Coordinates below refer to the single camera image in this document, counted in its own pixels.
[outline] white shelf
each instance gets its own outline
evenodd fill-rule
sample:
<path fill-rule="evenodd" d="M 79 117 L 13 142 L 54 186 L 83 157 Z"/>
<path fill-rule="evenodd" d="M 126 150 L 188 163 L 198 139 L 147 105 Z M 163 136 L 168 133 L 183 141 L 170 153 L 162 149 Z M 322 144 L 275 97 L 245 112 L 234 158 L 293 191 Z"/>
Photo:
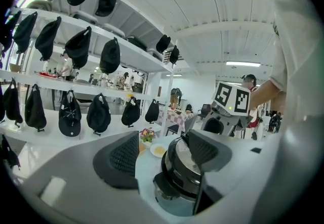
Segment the white shelf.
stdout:
<path fill-rule="evenodd" d="M 141 93 L 135 93 L 131 90 L 123 91 L 112 88 L 104 88 L 96 85 L 85 85 L 81 83 L 74 83 L 71 81 L 60 80 L 57 78 L 46 77 L 38 74 L 24 74 L 24 73 L 16 73 L 10 72 L 7 70 L 0 69 L 0 78 L 11 80 L 14 78 L 17 83 L 34 85 L 37 84 L 39 87 L 61 90 L 61 91 L 69 91 L 73 90 L 76 93 L 88 94 L 88 95 L 98 95 L 100 93 L 105 97 L 120 97 L 120 98 L 129 98 L 130 96 L 135 97 L 138 100 L 153 100 L 165 102 L 165 98 L 155 97 L 150 95 L 144 95 Z"/>
<path fill-rule="evenodd" d="M 81 118 L 81 131 L 80 135 L 76 137 L 67 137 L 63 135 L 59 129 L 58 111 L 44 110 L 47 125 L 45 131 L 37 132 L 35 128 L 27 126 L 24 117 L 24 106 L 21 108 L 21 116 L 24 121 L 20 124 L 20 128 L 14 125 L 14 121 L 10 121 L 6 118 L 6 121 L 0 123 L 0 129 L 2 133 L 13 139 L 29 142 L 36 145 L 48 145 L 54 147 L 68 148 L 78 144 L 94 141 L 97 139 L 106 138 L 112 135 L 129 132 L 129 131 L 141 131 L 144 128 L 150 128 L 157 132 L 161 130 L 161 126 L 158 124 L 149 124 L 143 117 L 141 117 L 133 125 L 134 127 L 128 128 L 122 124 L 121 115 L 112 115 L 111 123 L 107 130 L 101 133 L 101 136 L 93 134 L 93 130 L 89 128 L 87 123 L 87 114 L 82 114 Z"/>
<path fill-rule="evenodd" d="M 31 35 L 33 38 L 37 38 L 39 36 L 41 30 L 47 23 L 56 20 L 57 17 L 60 16 L 62 18 L 62 22 L 55 37 L 56 43 L 66 44 L 66 42 L 75 34 L 90 26 L 92 29 L 92 34 L 89 49 L 92 55 L 100 57 L 104 45 L 115 37 L 117 38 L 120 47 L 121 65 L 144 73 L 171 72 L 171 68 L 169 66 L 154 58 L 152 55 L 124 40 L 123 38 L 120 38 L 113 33 L 108 32 L 98 26 L 92 25 L 86 21 L 43 10 L 20 10 L 22 11 L 22 19 L 36 11 L 38 13 L 37 21 Z"/>

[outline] small white plate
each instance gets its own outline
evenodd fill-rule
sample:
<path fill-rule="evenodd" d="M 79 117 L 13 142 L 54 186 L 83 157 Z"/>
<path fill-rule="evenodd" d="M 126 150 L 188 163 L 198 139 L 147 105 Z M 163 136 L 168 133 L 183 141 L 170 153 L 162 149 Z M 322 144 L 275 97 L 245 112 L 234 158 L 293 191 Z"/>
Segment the small white plate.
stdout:
<path fill-rule="evenodd" d="M 150 152 L 155 156 L 155 157 L 159 157 L 159 158 L 162 158 L 164 153 L 163 154 L 157 154 L 155 153 L 155 149 L 157 147 L 161 147 L 161 148 L 164 148 L 165 151 L 168 150 L 168 146 L 167 145 L 164 145 L 164 144 L 160 144 L 160 143 L 157 143 L 157 144 L 152 144 L 152 146 L 150 147 Z"/>

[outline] checkered tablecloth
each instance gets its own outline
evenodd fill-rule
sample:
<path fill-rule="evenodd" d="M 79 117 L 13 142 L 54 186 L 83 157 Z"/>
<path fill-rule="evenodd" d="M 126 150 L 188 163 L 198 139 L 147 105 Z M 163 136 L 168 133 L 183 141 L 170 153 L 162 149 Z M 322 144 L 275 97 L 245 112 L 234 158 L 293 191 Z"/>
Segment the checkered tablecloth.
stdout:
<path fill-rule="evenodd" d="M 163 120 L 163 115 L 164 115 L 164 107 L 160 107 L 159 110 L 160 110 L 160 113 L 158 115 L 158 119 L 157 119 L 156 123 L 159 125 L 162 125 L 162 120 Z M 179 125 L 180 127 L 182 127 L 182 130 L 184 130 L 185 129 L 185 127 L 184 127 L 185 121 L 193 118 L 194 116 L 195 116 L 194 113 L 188 114 L 186 112 L 183 112 L 181 114 L 177 114 L 174 111 L 168 111 L 167 121 Z"/>

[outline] flowers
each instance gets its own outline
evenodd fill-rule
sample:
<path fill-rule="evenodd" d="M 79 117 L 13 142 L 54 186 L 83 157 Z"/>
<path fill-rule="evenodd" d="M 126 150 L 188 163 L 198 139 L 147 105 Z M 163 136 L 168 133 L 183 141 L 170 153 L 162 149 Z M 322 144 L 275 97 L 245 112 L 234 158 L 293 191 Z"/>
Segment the flowers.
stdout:
<path fill-rule="evenodd" d="M 152 130 L 152 128 L 143 129 L 142 131 L 140 131 L 140 138 L 143 142 L 152 143 L 152 139 L 155 138 L 155 132 Z"/>

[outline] plate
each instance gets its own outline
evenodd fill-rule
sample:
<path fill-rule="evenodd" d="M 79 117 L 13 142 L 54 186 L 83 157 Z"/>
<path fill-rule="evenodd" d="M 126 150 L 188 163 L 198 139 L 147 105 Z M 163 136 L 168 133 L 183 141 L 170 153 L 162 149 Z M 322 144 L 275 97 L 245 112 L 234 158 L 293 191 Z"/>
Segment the plate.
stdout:
<path fill-rule="evenodd" d="M 163 153 L 157 153 L 157 150 L 158 148 L 162 148 L 163 149 Z M 155 157 L 159 157 L 159 158 L 162 158 L 164 153 L 168 150 L 168 146 L 167 145 L 164 145 L 164 144 L 153 144 L 151 147 L 150 147 L 150 152 L 155 156 Z"/>

